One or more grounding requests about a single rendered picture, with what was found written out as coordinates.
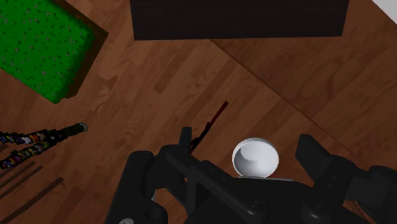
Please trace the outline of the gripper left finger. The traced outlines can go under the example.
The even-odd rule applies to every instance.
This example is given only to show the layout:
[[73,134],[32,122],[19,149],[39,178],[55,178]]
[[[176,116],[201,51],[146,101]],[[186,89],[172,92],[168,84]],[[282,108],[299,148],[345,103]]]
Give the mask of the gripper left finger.
[[104,224],[168,224],[168,213],[152,197],[166,189],[185,209],[183,224],[265,224],[265,201],[208,160],[191,154],[192,128],[178,144],[132,152]]

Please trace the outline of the black multicoloured patterned object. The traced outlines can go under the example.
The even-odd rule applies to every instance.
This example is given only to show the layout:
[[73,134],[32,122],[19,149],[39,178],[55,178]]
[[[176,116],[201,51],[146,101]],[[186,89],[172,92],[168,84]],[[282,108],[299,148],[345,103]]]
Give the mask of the black multicoloured patterned object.
[[15,167],[33,156],[42,154],[68,137],[78,135],[86,132],[87,130],[88,125],[81,122],[60,130],[43,129],[31,132],[30,134],[0,132],[0,143],[27,145],[27,147],[22,148],[21,150],[13,150],[9,156],[0,160],[0,169],[5,170]]

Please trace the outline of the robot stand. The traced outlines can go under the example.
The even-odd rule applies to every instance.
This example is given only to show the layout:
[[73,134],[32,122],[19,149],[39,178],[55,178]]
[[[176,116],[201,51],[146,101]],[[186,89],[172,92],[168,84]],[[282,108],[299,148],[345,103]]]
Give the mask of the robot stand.
[[136,40],[341,36],[349,0],[130,0]]

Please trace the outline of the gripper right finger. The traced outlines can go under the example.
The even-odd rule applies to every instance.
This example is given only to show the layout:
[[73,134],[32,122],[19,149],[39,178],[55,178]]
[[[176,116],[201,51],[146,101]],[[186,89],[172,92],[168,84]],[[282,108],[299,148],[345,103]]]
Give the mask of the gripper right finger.
[[360,169],[309,134],[300,135],[295,157],[314,182],[301,208],[306,224],[367,224],[343,208],[345,200],[357,202],[376,224],[397,224],[396,170],[381,165]]

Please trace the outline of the green speckled block, brown base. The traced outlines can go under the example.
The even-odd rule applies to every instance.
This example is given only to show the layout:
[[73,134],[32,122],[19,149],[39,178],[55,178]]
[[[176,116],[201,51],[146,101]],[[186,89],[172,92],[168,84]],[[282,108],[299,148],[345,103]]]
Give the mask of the green speckled block, brown base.
[[78,93],[107,36],[66,0],[0,0],[0,69],[54,104]]

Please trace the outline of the white bowl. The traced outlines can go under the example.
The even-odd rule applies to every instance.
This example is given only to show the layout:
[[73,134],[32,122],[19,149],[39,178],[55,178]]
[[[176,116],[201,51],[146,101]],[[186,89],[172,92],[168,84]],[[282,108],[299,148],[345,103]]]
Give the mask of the white bowl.
[[259,137],[241,141],[232,153],[233,168],[244,177],[267,178],[279,165],[275,146]]

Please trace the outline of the red and black thin tool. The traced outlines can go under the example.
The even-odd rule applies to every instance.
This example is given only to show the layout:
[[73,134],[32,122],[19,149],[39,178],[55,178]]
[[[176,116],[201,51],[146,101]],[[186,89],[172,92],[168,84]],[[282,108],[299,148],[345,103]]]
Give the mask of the red and black thin tool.
[[213,116],[213,118],[211,119],[210,122],[207,122],[205,125],[204,130],[202,131],[202,133],[196,137],[195,139],[192,140],[191,143],[191,150],[190,153],[192,153],[196,147],[200,144],[200,142],[203,140],[203,138],[206,136],[206,134],[209,132],[209,130],[211,129],[211,127],[214,125],[215,121],[218,119],[218,117],[220,116],[220,114],[222,114],[222,112],[225,110],[225,108],[228,106],[228,101],[225,101],[221,107],[219,108],[219,110],[216,112],[216,114]]

